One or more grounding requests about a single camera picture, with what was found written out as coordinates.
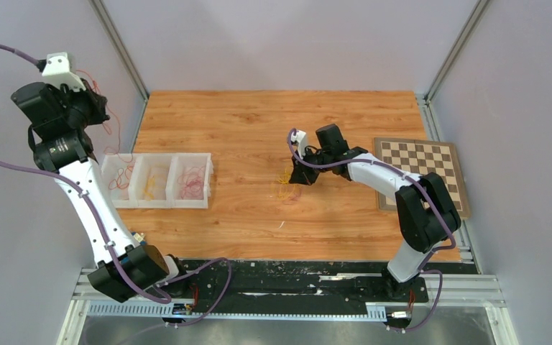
gray wall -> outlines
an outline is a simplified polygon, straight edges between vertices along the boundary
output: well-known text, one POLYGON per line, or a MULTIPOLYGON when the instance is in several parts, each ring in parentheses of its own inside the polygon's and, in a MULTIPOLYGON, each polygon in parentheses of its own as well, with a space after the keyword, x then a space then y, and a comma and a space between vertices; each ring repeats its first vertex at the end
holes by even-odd
POLYGON ((475 0, 105 0, 150 90, 427 91, 475 0))
MULTIPOLYGON (((87 1, 0 1, 0 43, 36 58, 74 53, 119 112, 124 147, 131 147, 142 100, 87 1)), ((34 166, 29 122, 9 95, 39 80, 29 63, 0 51, 2 160, 34 166)), ((97 152, 116 145, 102 129, 90 133, 97 152)), ((83 227, 54 182, 0 168, 0 344, 54 344, 79 270, 91 258, 83 227)))
POLYGON ((521 344, 552 344, 552 1, 494 0, 434 103, 521 344))

wooden table surface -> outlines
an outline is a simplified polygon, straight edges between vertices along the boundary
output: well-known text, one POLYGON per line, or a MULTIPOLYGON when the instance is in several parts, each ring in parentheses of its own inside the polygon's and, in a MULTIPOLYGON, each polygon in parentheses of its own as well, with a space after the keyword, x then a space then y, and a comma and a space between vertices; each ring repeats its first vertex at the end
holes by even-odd
MULTIPOLYGON (((160 91, 152 93, 135 152, 210 152, 209 209, 121 209, 131 231, 182 258, 383 260, 402 237, 375 191, 324 173, 297 201, 278 200, 291 167, 287 134, 337 124, 350 147, 375 137, 425 139, 411 92, 160 91)), ((457 249, 435 261, 459 261, 457 249)))

wooden chessboard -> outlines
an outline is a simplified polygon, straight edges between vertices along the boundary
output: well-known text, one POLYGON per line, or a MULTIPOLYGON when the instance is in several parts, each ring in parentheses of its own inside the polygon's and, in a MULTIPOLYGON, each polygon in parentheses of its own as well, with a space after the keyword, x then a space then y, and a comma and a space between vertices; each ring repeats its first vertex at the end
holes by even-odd
MULTIPOLYGON (((440 175, 460 217, 467 219, 471 216, 454 144, 426 140, 375 138, 374 150, 378 159, 402 170, 421 175, 428 173, 440 175)), ((380 193, 377 194, 377 198, 380 210, 397 210, 394 200, 386 198, 380 193)))

clear plastic bin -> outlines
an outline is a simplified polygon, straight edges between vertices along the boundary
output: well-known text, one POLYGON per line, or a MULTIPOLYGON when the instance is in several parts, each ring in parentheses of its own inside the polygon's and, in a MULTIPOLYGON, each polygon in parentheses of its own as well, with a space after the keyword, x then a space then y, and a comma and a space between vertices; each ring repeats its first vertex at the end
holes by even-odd
POLYGON ((176 208, 208 208, 213 164, 210 153, 180 153, 172 174, 176 208))
POLYGON ((208 208, 210 153, 107 155, 105 184, 117 208, 208 208))
POLYGON ((107 155, 102 164, 102 177, 109 196, 116 208, 137 207, 129 197, 130 180, 137 162, 137 155, 120 154, 107 155))
POLYGON ((176 157, 173 155, 142 155, 130 183, 130 196, 139 208, 171 208, 173 195, 167 189, 168 175, 176 157))

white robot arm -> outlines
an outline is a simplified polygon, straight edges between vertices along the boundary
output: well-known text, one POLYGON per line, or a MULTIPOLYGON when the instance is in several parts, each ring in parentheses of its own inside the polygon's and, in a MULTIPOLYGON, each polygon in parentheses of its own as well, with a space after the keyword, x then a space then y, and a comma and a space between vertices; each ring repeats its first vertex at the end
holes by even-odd
POLYGON ((45 83, 25 85, 11 99, 32 123, 28 142, 38 168, 74 181, 100 215, 109 238, 107 244, 88 204, 70 185, 55 179, 75 207, 90 239, 97 267, 88 275, 90 284, 124 302, 136 292, 121 277, 117 264, 143 290, 180 275, 184 269, 174 257, 162 256, 157 248, 141 245, 130 234, 108 197, 92 141, 84 132, 89 125, 109 120, 106 98, 92 91, 88 82, 74 73, 73 58, 66 52, 48 55, 43 66, 45 83), (33 132, 42 140, 40 143, 35 143, 33 132), (117 263, 108 247, 113 249, 117 263))
POLYGON ((404 241, 395 258, 388 262, 383 275, 392 295, 408 291, 430 258, 433 248, 448 237, 442 218, 450 232, 457 230, 460 217, 441 177, 435 173, 419 175, 388 165, 361 147, 349 149, 335 124, 316 131, 320 149, 308 146, 305 132, 292 130, 290 149, 293 173, 290 183, 312 185, 319 173, 331 171, 347 180, 363 183, 397 201, 399 224, 404 241), (436 209, 425 209, 426 194, 436 209))

